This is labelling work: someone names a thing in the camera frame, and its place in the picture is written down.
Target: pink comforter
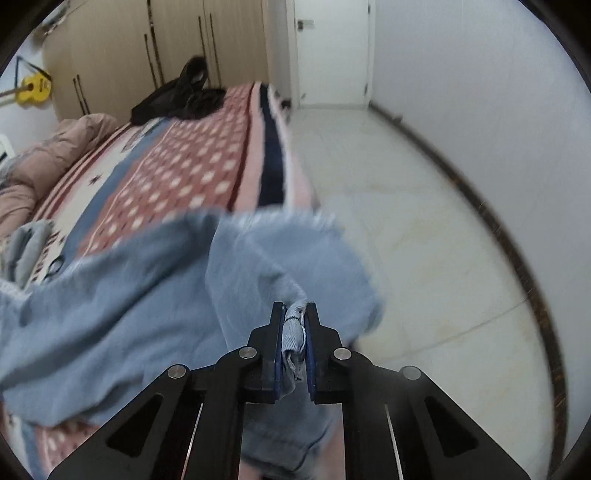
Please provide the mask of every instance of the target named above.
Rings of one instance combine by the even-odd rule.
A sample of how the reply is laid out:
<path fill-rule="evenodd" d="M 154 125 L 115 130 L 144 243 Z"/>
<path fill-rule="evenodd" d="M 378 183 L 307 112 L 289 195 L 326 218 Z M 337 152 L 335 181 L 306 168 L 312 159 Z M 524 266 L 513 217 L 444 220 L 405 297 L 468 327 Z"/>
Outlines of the pink comforter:
<path fill-rule="evenodd" d="M 0 238 L 26 223 L 63 174 L 116 126 L 115 118 L 102 113 L 64 120 L 52 138 L 21 154 L 0 189 Z"/>

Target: wardrobe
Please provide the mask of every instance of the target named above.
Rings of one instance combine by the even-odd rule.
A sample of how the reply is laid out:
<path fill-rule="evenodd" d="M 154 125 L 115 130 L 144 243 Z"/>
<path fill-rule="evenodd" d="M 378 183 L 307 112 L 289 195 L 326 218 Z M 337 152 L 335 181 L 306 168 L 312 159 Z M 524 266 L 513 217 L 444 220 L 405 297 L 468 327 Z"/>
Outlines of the wardrobe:
<path fill-rule="evenodd" d="M 43 45 L 60 119 L 131 109 L 194 55 L 211 87 L 268 82 L 265 0 L 75 0 Z"/>

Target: patterned blanket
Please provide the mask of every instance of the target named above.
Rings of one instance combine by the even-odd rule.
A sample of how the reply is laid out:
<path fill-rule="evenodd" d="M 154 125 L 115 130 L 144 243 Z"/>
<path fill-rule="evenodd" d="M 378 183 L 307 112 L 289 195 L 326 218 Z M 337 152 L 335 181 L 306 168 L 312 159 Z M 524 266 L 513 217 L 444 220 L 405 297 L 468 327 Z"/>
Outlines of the patterned blanket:
<path fill-rule="evenodd" d="M 43 281 L 56 259 L 65 268 L 188 209 L 315 204 L 291 154 L 273 88 L 233 87 L 223 108 L 201 120 L 126 125 L 81 158 L 34 214 L 34 220 L 52 219 L 54 231 L 30 282 Z M 37 480 L 46 479 L 96 427 L 73 420 L 44 428 L 4 411 L 0 431 Z"/>

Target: yellow guitar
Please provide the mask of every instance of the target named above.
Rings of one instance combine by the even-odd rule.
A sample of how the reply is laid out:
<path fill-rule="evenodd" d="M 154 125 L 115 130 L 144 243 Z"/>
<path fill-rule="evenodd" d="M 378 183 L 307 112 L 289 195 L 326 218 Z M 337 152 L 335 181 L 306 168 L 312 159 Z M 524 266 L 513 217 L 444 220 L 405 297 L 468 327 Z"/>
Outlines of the yellow guitar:
<path fill-rule="evenodd" d="M 37 72 L 34 75 L 25 77 L 18 88 L 0 92 L 0 98 L 16 94 L 17 103 L 43 103 L 51 95 L 51 81 L 42 73 Z"/>

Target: floor tile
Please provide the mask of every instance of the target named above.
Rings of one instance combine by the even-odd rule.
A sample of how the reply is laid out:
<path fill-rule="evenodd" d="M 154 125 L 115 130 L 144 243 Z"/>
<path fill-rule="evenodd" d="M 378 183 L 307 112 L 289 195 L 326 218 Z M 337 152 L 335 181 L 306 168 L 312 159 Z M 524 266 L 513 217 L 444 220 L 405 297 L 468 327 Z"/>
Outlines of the floor tile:
<path fill-rule="evenodd" d="M 294 150 L 384 302 L 359 339 L 374 363 L 415 364 L 532 477 L 553 403 L 544 349 L 502 251 L 428 158 L 372 113 L 296 111 Z"/>
<path fill-rule="evenodd" d="M 545 354 L 527 303 L 454 340 L 381 361 L 415 365 L 537 480 L 552 438 L 552 396 Z"/>
<path fill-rule="evenodd" d="M 357 193 L 410 349 L 435 345 L 525 298 L 511 268 L 454 191 Z"/>

